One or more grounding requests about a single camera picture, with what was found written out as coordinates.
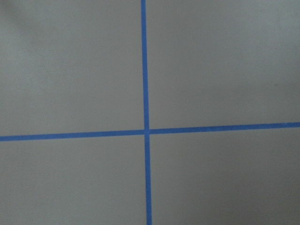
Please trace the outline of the blue tape grid lines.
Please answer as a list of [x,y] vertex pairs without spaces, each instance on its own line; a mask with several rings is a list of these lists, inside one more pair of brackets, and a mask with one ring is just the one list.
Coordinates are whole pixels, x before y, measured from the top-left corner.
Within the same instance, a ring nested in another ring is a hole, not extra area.
[[297,0],[3,0],[3,225],[297,225]]

